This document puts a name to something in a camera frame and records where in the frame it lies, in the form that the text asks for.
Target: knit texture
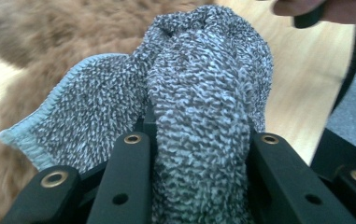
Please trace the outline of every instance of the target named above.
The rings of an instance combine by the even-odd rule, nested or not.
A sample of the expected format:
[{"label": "knit texture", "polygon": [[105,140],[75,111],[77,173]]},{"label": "knit texture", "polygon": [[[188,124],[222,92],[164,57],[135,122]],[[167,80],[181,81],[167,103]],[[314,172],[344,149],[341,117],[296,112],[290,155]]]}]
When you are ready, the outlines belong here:
[{"label": "knit texture", "polygon": [[247,223],[249,134],[264,131],[272,70],[267,44],[229,8],[159,16],[132,55],[79,63],[0,140],[39,169],[83,173],[108,159],[152,102],[153,223]]}]

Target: wooden floor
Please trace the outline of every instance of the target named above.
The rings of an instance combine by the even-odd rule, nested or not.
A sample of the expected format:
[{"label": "wooden floor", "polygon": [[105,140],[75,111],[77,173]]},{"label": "wooden floor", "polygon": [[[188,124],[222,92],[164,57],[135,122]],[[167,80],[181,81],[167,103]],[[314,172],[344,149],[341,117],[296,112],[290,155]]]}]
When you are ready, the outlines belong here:
[{"label": "wooden floor", "polygon": [[[267,131],[286,138],[310,162],[349,64],[354,27],[322,22],[296,30],[290,18],[270,12],[270,1],[219,2],[247,19],[270,45],[275,73]],[[19,72],[0,63],[0,98]]]}]

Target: gray knit sock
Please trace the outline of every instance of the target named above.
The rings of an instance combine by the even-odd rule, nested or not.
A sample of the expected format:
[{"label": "gray knit sock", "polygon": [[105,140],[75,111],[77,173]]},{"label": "gray knit sock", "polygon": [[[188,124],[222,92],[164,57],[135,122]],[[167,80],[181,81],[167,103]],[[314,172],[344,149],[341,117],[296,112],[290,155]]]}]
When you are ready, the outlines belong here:
[{"label": "gray knit sock", "polygon": [[272,70],[267,44],[231,9],[159,16],[132,55],[79,63],[0,140],[40,170],[66,164],[83,173],[108,159],[151,101],[153,222],[246,223],[249,133],[264,131]]}]

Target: black device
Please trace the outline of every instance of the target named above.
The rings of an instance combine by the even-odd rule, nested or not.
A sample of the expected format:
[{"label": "black device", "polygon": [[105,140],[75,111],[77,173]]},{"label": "black device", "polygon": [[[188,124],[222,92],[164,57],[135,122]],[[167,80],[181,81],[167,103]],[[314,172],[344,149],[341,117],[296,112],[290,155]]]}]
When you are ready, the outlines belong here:
[{"label": "black device", "polygon": [[295,16],[293,18],[294,27],[297,29],[305,29],[317,24],[322,18],[323,8],[324,3],[304,15]]}]

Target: finger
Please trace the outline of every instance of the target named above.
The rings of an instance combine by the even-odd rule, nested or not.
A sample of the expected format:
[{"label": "finger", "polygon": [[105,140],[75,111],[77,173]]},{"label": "finger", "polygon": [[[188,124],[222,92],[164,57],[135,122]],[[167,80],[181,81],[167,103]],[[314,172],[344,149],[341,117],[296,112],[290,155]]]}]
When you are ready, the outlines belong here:
[{"label": "finger", "polygon": [[356,0],[328,0],[323,19],[338,23],[356,24]]},{"label": "finger", "polygon": [[299,16],[312,11],[325,0],[278,0],[273,11],[279,16]]}]

